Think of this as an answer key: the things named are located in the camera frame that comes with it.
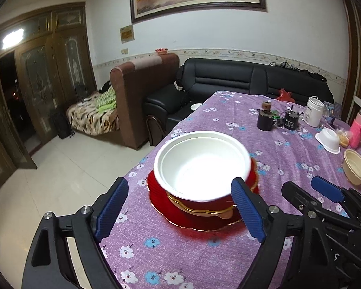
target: wallpaper border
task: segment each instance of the wallpaper border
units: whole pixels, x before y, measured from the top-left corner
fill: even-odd
[[[241,61],[249,61],[254,63],[269,64],[271,62],[283,62],[287,61],[289,64],[294,65],[299,69],[307,69],[311,73],[319,73],[322,76],[326,77],[328,81],[336,82],[341,86],[346,86],[347,81],[333,73],[330,73],[324,69],[321,69],[317,66],[306,64],[301,61],[296,61],[294,59],[288,59],[286,57],[281,57],[278,55],[252,52],[245,50],[228,50],[228,49],[181,49],[181,50],[169,50],[169,53],[175,53],[179,57],[210,57],[210,58],[231,58]],[[93,69],[97,70],[107,66],[116,66],[123,62],[130,61],[132,59],[139,59],[142,57],[149,57],[151,55],[156,55],[156,53],[145,53],[139,55],[133,55],[130,57],[123,57],[120,59],[115,59],[113,61],[108,61],[105,63],[93,65]]]

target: purple tablecloth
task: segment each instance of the purple tablecloth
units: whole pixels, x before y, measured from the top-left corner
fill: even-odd
[[[242,142],[257,161],[260,194],[267,204],[299,214],[281,196],[282,184],[292,180],[318,198],[325,208],[345,215],[339,204],[330,202],[310,186],[312,177],[320,175],[338,186],[351,187],[342,169],[344,149],[338,155],[327,152],[315,139],[320,129],[305,123],[299,131],[259,130],[255,109],[260,109],[264,100],[268,98],[226,91],[215,93],[125,176],[129,195],[110,236],[100,243],[124,288],[235,289],[258,251],[258,241],[242,222],[217,232],[199,232],[170,224],[152,207],[147,175],[160,147],[180,134],[219,131]],[[290,105],[272,100],[272,110],[279,112]],[[286,238],[271,288],[281,282],[291,244],[292,238]]]

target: black bag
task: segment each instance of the black bag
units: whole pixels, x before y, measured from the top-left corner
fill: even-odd
[[[73,136],[75,134],[64,112],[58,111],[52,114],[51,119],[60,139],[67,138],[68,136]]]

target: black leather sofa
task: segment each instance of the black leather sofa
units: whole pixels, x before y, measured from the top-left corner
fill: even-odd
[[[192,104],[205,102],[218,90],[276,98],[280,89],[284,88],[292,93],[296,103],[304,106],[313,95],[333,103],[326,78],[318,74],[315,76],[308,72],[244,61],[188,59],[177,74],[183,91],[176,90],[170,84],[147,96],[143,103],[150,144],[157,145],[189,116]]]

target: pink thermos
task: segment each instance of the pink thermos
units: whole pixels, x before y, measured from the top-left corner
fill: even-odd
[[[349,140],[350,147],[356,149],[361,142],[361,109],[351,125],[350,131],[353,133],[352,138]]]

